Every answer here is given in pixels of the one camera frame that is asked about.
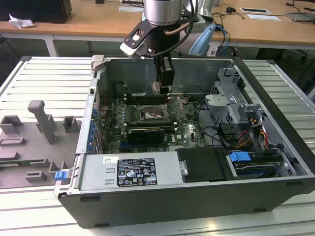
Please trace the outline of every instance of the paper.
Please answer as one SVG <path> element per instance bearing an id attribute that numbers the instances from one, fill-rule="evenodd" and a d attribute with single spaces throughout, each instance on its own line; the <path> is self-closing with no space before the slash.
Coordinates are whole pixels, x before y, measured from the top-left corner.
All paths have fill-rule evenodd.
<path id="1" fill-rule="evenodd" d="M 21 29 L 22 27 L 32 27 L 35 26 L 35 24 L 33 23 L 33 21 L 31 20 L 21 20 L 18 18 L 15 18 L 13 16 L 11 16 L 10 14 L 10 20 L 9 22 L 16 28 Z"/>
<path id="2" fill-rule="evenodd" d="M 280 19 L 276 16 L 268 16 L 268 15 L 253 15 L 247 14 L 251 19 L 254 20 L 267 20 L 267 21 L 280 21 Z"/>

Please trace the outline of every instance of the desk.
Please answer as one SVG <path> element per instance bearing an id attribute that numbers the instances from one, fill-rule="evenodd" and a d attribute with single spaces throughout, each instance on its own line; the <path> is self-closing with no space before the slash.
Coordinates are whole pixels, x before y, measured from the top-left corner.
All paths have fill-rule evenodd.
<path id="1" fill-rule="evenodd" d="M 59 55 L 54 40 L 123 42 L 141 21 L 142 13 L 120 12 L 121 5 L 126 4 L 71 0 L 72 13 L 65 24 L 35 22 L 33 28 L 18 29 L 9 22 L 0 22 L 0 34 L 7 38 L 42 39 L 51 57 Z"/>
<path id="2" fill-rule="evenodd" d="M 267 9 L 271 14 L 283 15 L 296 12 L 297 9 L 287 6 L 285 0 L 225 0 L 232 4 L 238 13 L 244 13 L 240 7 Z M 302 12 L 304 7 L 315 8 L 315 3 L 295 1 L 295 6 Z M 214 7 L 212 12 L 225 11 L 226 6 Z M 249 16 L 225 15 L 223 24 L 231 35 L 230 46 L 280 48 L 280 49 L 315 49 L 315 25 L 311 23 L 293 23 L 286 16 L 278 16 L 281 21 L 252 20 Z M 218 24 L 221 20 L 215 17 Z M 215 32 L 213 41 L 222 41 L 221 32 Z"/>
<path id="3" fill-rule="evenodd" d="M 295 12 L 285 0 L 225 0 L 239 13 L 240 7 L 263 8 L 273 15 Z M 50 56 L 58 56 L 54 40 L 122 42 L 141 20 L 139 12 L 119 12 L 118 3 L 71 0 L 72 14 L 65 24 L 36 23 L 34 28 L 17 29 L 8 22 L 0 22 L 0 33 L 8 38 L 45 40 Z M 315 3 L 296 1 L 295 5 L 315 8 Z M 286 16 L 281 21 L 252 20 L 247 15 L 226 15 L 223 24 L 231 35 L 230 46 L 315 50 L 315 25 L 292 23 Z M 222 33 L 215 32 L 214 42 L 221 42 Z"/>

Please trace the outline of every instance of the power supply label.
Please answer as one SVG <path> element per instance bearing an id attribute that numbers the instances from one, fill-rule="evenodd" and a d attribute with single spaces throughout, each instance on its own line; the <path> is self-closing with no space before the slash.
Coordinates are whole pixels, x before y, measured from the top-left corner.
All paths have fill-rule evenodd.
<path id="1" fill-rule="evenodd" d="M 154 158 L 118 160 L 117 185 L 119 187 L 158 184 Z"/>

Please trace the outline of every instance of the white table leg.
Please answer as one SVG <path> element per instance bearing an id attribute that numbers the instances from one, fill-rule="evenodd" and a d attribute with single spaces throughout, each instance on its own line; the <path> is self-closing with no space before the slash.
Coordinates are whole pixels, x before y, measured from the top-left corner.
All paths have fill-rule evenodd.
<path id="1" fill-rule="evenodd" d="M 58 49 L 55 45 L 55 41 L 53 36 L 51 35 L 47 35 L 47 37 L 45 37 L 45 42 L 46 42 L 46 46 L 49 52 L 49 56 L 51 57 L 59 57 L 59 52 Z"/>

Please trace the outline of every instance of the robot end effector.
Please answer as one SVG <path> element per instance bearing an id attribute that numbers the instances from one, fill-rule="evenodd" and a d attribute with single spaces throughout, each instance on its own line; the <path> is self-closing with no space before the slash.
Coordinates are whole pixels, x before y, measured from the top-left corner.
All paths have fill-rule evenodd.
<path id="1" fill-rule="evenodd" d="M 183 0 L 145 0 L 146 19 L 132 30 L 120 47 L 132 59 L 154 59 L 160 93 L 168 93 L 174 80 L 175 68 L 170 52 L 188 38 L 197 19 L 198 0 L 196 9 L 192 0 L 189 2 L 191 12 L 182 10 Z M 180 40 L 180 32 L 186 28 L 189 29 Z"/>

